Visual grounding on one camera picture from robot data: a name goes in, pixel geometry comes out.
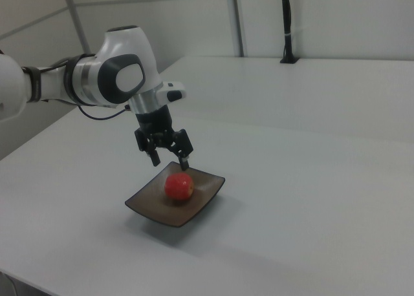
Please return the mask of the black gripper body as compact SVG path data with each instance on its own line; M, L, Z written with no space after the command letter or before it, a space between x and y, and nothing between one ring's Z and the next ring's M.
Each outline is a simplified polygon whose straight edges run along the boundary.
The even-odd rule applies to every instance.
M172 118L168 106L145 114L136 114L139 128L135 131L139 149L147 149L150 142L155 147L170 148L173 143Z

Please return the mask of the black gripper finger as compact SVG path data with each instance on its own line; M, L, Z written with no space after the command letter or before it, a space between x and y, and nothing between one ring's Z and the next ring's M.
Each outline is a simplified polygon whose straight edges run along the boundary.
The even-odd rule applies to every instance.
M189 168L188 158L193 152L193 146L185 129L173 133L172 149L179 159L181 170L186 171Z
M158 166L160 164L160 158L152 138L148 138L141 129L135 131L135 138L138 144L138 149L145 152L151 158L154 167Z

